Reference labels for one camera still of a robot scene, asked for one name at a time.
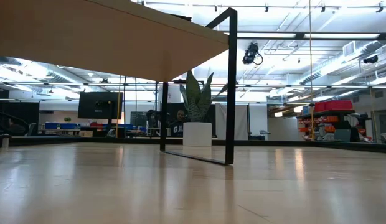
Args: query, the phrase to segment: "white planter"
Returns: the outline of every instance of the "white planter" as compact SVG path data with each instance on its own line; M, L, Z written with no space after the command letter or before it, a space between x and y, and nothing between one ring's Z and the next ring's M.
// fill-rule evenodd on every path
M212 124L185 122L183 124L183 145L209 147L212 144Z

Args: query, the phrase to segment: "wooden tabletop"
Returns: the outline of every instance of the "wooden tabletop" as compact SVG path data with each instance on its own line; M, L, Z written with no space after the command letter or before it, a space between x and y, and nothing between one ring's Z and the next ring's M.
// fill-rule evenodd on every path
M228 35L128 0L0 0L0 55L169 81Z

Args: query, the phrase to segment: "chair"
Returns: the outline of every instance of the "chair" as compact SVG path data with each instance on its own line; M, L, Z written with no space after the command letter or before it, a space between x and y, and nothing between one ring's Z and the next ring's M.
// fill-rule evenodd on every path
M106 137L115 138L116 137L116 130L114 128L111 128L108 132Z
M33 132L33 130L34 130L36 125L37 125L37 123L31 123L29 125L29 132L27 134L25 134L24 136L31 136L31 134L32 134L32 132Z

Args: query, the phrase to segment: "black monitor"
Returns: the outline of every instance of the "black monitor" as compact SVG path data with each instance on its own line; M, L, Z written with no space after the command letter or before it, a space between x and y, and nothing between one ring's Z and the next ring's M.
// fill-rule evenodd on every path
M121 119L122 101L122 93L81 93L78 118Z

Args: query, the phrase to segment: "green object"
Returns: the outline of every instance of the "green object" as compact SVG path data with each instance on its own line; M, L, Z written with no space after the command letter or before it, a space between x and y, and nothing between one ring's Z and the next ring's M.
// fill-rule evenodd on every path
M200 89L199 82L194 78L193 73L190 70L187 72L186 89L183 85L179 86L185 108L188 111L192 122L203 122L212 100L227 90L227 84L225 84L217 95L211 97L210 85L213 75L214 73L208 77L207 83L203 86L203 89Z

